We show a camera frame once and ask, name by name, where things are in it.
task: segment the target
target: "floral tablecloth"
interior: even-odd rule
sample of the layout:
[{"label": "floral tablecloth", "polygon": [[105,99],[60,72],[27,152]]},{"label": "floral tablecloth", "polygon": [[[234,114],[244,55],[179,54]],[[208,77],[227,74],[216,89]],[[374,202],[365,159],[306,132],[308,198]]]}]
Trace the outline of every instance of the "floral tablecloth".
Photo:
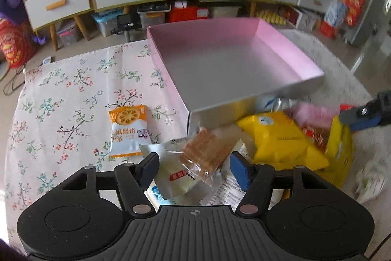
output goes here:
[{"label": "floral tablecloth", "polygon": [[[296,30],[282,33],[325,73],[325,83],[304,99],[320,105],[363,104],[370,94],[320,41]],[[111,122],[108,111],[122,105],[145,104],[153,143],[185,136],[186,129],[170,104],[160,71],[153,65],[147,41],[117,45],[64,59],[25,74],[6,149],[6,210],[10,244],[22,249],[16,233],[21,212],[32,202],[92,164],[112,170],[131,158],[109,156]],[[345,191],[354,175],[372,157],[388,160],[391,130],[371,129],[355,135],[355,159]],[[367,207],[376,221],[372,246],[388,234],[391,196],[388,186]],[[378,258],[385,258],[387,247]]]}]

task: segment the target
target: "black cable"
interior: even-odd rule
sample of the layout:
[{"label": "black cable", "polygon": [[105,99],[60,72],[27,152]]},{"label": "black cable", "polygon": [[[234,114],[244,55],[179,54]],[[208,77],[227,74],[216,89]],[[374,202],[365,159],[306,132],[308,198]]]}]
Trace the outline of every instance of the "black cable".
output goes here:
[{"label": "black cable", "polygon": [[377,248],[371,253],[371,255],[368,258],[369,260],[372,260],[372,258],[375,256],[375,254],[379,252],[380,248],[388,241],[389,238],[391,238],[391,233],[389,233],[388,236],[385,237],[384,240],[382,242],[380,242],[380,244],[377,246]]},{"label": "black cable", "polygon": [[15,75],[12,77],[12,79],[10,81],[8,81],[5,86],[4,86],[4,89],[3,89],[3,93],[6,97],[9,97],[11,94],[13,94],[18,88],[20,88],[22,85],[24,85],[24,81],[19,84],[17,87],[14,87],[14,83],[15,83],[15,80],[16,78],[18,77],[19,74],[21,74],[23,72],[23,69],[24,67],[26,66],[26,64],[16,68],[16,72],[15,72]]}]

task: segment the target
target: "wooden cabinet leg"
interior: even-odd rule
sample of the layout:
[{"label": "wooden cabinet leg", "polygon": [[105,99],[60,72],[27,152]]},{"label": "wooden cabinet leg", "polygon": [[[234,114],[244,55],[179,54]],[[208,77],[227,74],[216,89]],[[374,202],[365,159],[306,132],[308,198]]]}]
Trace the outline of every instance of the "wooden cabinet leg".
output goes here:
[{"label": "wooden cabinet leg", "polygon": [[253,18],[255,17],[255,10],[257,8],[257,2],[252,1],[250,5],[250,17]]},{"label": "wooden cabinet leg", "polygon": [[55,32],[55,24],[50,25],[49,29],[50,29],[50,37],[52,38],[54,50],[57,51],[58,50],[58,43],[57,43],[57,34]]},{"label": "wooden cabinet leg", "polygon": [[85,27],[83,21],[80,19],[79,16],[74,16],[74,19],[75,19],[75,22],[76,22],[77,26],[79,27],[81,33],[83,34],[84,38],[87,41],[90,41],[91,37],[89,36],[89,33],[88,33],[87,28]]}]

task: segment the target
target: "floor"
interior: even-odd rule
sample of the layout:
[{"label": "floor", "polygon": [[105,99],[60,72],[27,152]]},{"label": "floor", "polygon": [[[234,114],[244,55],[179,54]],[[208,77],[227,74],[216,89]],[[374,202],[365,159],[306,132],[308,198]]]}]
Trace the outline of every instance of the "floor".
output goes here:
[{"label": "floor", "polygon": [[[330,40],[319,32],[314,32],[314,35],[322,41],[341,61],[350,69],[358,78],[364,87],[372,95],[376,95],[379,91],[384,91],[391,88],[391,57],[387,57],[380,51],[378,47],[371,43],[364,45],[361,48],[353,48],[346,45],[341,40]],[[95,31],[91,33],[93,39],[87,42],[81,40],[75,45],[64,47],[59,51],[54,51],[51,43],[42,47],[38,53],[27,63],[27,69],[38,66],[42,60],[48,56],[54,59],[61,60],[85,52],[98,50],[112,45],[118,45],[125,42],[124,36],[112,35],[103,37]],[[4,153],[7,142],[8,131],[11,126],[13,113],[18,102],[19,93],[22,89],[19,88],[10,97],[3,94],[3,87],[12,78],[14,71],[11,70],[6,78],[0,82],[0,167],[4,167]],[[19,75],[16,83],[23,81],[23,74]],[[0,169],[0,238],[6,238],[5,221],[2,216],[5,214],[3,206],[4,195],[4,170]]]}]

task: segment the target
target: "cookie image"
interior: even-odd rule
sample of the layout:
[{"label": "cookie image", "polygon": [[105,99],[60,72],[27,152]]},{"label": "cookie image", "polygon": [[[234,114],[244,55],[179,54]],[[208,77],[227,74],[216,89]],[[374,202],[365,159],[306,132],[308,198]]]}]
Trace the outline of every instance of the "cookie image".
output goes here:
[{"label": "cookie image", "polygon": [[118,113],[115,121],[119,125],[129,125],[138,120],[139,118],[140,111],[135,107],[130,107]]}]

